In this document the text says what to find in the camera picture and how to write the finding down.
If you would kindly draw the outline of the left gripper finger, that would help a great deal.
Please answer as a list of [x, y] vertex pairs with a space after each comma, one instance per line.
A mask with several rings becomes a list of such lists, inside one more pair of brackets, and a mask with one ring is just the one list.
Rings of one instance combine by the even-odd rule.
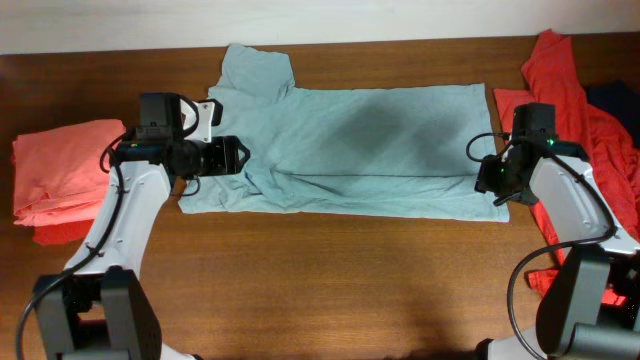
[[215, 99], [210, 100], [210, 105], [212, 106], [211, 125], [218, 126], [221, 123], [224, 107]]
[[247, 163], [247, 161], [250, 159], [250, 150], [240, 140], [236, 141], [236, 148], [237, 148], [236, 169], [242, 170], [245, 164]]

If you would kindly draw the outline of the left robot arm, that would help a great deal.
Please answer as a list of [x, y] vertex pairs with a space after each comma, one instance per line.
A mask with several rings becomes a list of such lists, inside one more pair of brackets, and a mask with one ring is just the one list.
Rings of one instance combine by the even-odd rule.
[[184, 358], [163, 341], [140, 269], [175, 180], [235, 175], [249, 160], [249, 149], [237, 137], [213, 136], [222, 114], [215, 99], [141, 95], [139, 126], [114, 139], [100, 156], [109, 185], [87, 237], [61, 273], [37, 279], [21, 316], [36, 316], [47, 358]]

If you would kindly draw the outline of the light blue t-shirt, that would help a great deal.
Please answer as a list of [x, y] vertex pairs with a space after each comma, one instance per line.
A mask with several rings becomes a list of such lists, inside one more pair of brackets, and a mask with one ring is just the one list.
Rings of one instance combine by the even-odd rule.
[[289, 57], [229, 46], [208, 93], [224, 108], [218, 135], [250, 152], [237, 175], [206, 177], [186, 214], [335, 213], [506, 222], [475, 190], [469, 158], [494, 150], [483, 84], [310, 90]]

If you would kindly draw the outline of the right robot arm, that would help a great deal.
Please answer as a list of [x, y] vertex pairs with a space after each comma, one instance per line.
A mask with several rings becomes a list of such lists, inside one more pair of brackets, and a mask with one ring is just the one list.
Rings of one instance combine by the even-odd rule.
[[[529, 103], [514, 111], [506, 145], [480, 159], [475, 189], [508, 201], [540, 204], [558, 242], [524, 257], [507, 288], [510, 338], [486, 339], [478, 359], [636, 359], [639, 356], [639, 243], [614, 216], [578, 143], [559, 140], [555, 108]], [[534, 258], [566, 252], [543, 296], [535, 326], [517, 326], [514, 287]]]

